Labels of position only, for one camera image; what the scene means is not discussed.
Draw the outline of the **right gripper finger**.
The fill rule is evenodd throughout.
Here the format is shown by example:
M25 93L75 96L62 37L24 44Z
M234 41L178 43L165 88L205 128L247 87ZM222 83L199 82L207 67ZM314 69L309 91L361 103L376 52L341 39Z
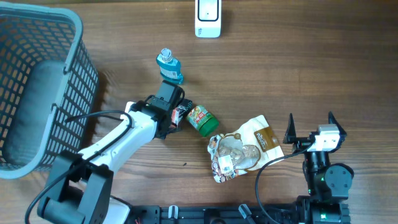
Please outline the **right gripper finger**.
M347 137L346 131L342 128L342 126L337 122L336 118L334 117L333 113L330 111L328 113L328 123L335 124L340 132L340 136Z
M295 123L293 114L289 114L289 123L287 126L287 130L285 132L285 139L295 139L297 137L296 130L295 130Z

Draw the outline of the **red black snack packet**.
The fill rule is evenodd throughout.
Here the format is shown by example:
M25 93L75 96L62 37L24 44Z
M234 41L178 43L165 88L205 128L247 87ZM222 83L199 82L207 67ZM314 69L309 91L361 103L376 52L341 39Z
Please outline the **red black snack packet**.
M192 100L184 99L173 111L171 117L171 127L178 127L181 120L192 110Z

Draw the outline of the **blue mouthwash bottle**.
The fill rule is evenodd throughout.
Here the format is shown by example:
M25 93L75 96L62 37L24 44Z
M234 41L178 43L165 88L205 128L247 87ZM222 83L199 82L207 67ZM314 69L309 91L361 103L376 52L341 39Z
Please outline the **blue mouthwash bottle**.
M160 74L164 80L181 85L184 77L181 73L181 63L172 54L168 48L160 51L156 58L156 62L160 68Z

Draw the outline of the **green lidded jar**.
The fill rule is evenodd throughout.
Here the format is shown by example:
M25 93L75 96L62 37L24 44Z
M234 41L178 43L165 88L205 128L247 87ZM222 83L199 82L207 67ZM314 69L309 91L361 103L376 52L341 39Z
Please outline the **green lidded jar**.
M203 136L210 135L219 125L217 118L203 105L197 105L187 115L187 121Z

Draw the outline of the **beige snack bag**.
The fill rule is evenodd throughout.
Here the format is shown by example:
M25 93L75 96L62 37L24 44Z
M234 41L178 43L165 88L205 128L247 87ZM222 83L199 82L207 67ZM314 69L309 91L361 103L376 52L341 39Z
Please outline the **beige snack bag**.
M217 183L258 170L284 155L278 138L263 115L251 118L232 133L211 137L207 151Z

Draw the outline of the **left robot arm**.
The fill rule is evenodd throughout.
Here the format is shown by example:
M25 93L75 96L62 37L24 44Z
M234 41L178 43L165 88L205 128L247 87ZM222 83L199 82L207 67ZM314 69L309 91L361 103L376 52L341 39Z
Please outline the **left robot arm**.
M155 95L118 111L121 123L97 143L78 154L62 151L54 160L46 185L29 205L52 223L133 223L130 204L111 196L114 175L143 145L164 139L173 110L184 90L163 81Z

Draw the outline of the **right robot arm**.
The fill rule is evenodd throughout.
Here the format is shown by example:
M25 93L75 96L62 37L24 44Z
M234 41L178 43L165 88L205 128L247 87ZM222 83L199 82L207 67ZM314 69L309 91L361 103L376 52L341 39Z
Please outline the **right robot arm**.
M321 124L307 137L296 135L293 116L284 136L284 144L292 144L293 153L304 155L303 174L308 195L299 196L295 202L293 223L347 224L351 222L348 199L354 171L343 163L332 164L329 155L336 152L347 137L332 112L328 124Z

